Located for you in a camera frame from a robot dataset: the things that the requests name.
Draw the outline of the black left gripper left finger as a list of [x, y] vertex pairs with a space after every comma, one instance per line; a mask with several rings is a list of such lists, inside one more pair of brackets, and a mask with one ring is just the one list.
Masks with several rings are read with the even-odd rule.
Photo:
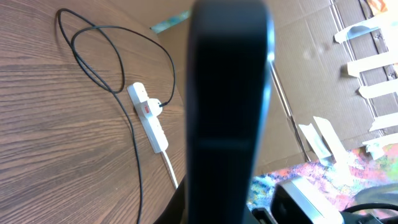
[[186, 180], [182, 179], [170, 202], [154, 224], [187, 224], [185, 183]]

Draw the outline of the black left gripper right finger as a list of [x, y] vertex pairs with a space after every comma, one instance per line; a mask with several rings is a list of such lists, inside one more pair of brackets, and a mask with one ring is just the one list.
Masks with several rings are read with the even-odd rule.
[[264, 79], [263, 1], [197, 1], [185, 89], [189, 223], [242, 223]]

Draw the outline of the blue smartphone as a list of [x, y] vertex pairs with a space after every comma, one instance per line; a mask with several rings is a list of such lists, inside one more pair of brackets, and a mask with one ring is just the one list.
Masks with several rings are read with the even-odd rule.
[[268, 17], [266, 19], [265, 27], [266, 35], [266, 50], [264, 52], [264, 66], [261, 73], [261, 77], [264, 79], [264, 84], [262, 87], [262, 98], [261, 98], [261, 116], [258, 120], [258, 134], [257, 134], [257, 151], [256, 151], [256, 163], [254, 164], [254, 175], [259, 175], [267, 172], [268, 165], [265, 163], [266, 159], [266, 126], [269, 116], [269, 108], [272, 99], [272, 86], [273, 77], [271, 72], [271, 65], [274, 61], [275, 52], [275, 31], [274, 31], [274, 21]]

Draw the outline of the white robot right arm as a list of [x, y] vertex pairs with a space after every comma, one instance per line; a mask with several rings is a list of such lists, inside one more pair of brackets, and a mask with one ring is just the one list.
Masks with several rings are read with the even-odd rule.
[[369, 209], [397, 210], [388, 203], [365, 203], [342, 211], [311, 186], [298, 186], [293, 182], [277, 185], [271, 210], [255, 208], [249, 212], [253, 223], [397, 223], [397, 217], [378, 218], [372, 214], [358, 215]]

